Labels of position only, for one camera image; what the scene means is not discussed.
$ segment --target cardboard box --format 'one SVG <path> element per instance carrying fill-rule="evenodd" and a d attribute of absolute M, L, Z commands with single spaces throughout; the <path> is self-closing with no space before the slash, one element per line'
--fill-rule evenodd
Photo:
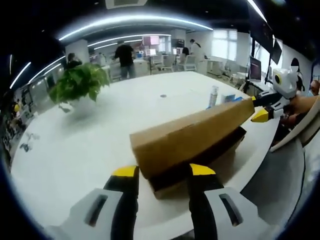
<path fill-rule="evenodd" d="M 131 134 L 132 150 L 143 176 L 150 180 L 164 172 L 169 171 L 174 176 L 183 171 L 188 161 L 214 148 L 254 112 L 250 98 L 221 104 Z"/>

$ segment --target white round table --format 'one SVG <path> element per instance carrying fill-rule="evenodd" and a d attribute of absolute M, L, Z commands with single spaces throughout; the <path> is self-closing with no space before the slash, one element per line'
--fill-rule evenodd
<path fill-rule="evenodd" d="M 57 106 L 41 114 L 20 144 L 26 141 L 26 133 L 40 139 L 32 140 L 28 152 L 18 148 L 12 163 L 13 182 L 22 202 L 42 226 L 60 225 L 70 208 L 94 188 L 103 188 L 115 169 L 136 163 L 129 134 L 206 109 L 213 85 L 219 87 L 219 95 L 248 98 L 210 77 L 174 72 L 103 88 L 88 118 L 74 120 Z M 233 175 L 226 187 L 241 191 L 246 186 L 262 163 L 278 122 L 248 119 L 242 125 L 247 133 L 229 166 Z M 157 200 L 140 175 L 134 239 L 171 239 L 192 230 L 188 203 L 187 198 Z"/>

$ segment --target potted plant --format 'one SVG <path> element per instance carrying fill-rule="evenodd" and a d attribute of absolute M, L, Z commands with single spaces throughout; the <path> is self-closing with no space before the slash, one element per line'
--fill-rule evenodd
<path fill-rule="evenodd" d="M 63 72 L 56 85 L 49 91 L 51 100 L 77 107 L 79 102 L 96 102 L 101 87 L 110 85 L 109 76 L 98 64 L 85 63 Z"/>

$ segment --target ceiling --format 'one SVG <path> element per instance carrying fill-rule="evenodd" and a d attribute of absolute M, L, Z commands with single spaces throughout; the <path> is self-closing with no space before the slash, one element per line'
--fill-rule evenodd
<path fill-rule="evenodd" d="M 315 43 L 320 36 L 313 31 L 316 25 L 317 8 L 312 0 L 254 0 L 265 15 L 274 35 L 283 43 L 314 59 Z M 57 38 L 71 29 L 79 28 L 102 17 L 128 15 L 132 13 L 152 13 L 169 17 L 180 17 L 212 28 L 237 28 L 249 30 L 249 14 L 246 0 L 148 0 L 145 6 L 106 9 L 105 0 L 24 0 L 6 2 L 2 10 L 12 13 L 0 17 L 3 23 L 0 66 L 2 83 L 0 95 L 6 91 L 20 69 L 32 62 L 29 73 L 52 62 L 63 54 L 63 45 Z M 122 25 L 111 29 L 93 29 L 81 33 L 82 38 L 93 42 L 108 36 L 139 33 L 141 31 L 167 31 L 176 27 L 159 23 Z M 13 54 L 12 72 L 8 74 L 9 55 Z"/>

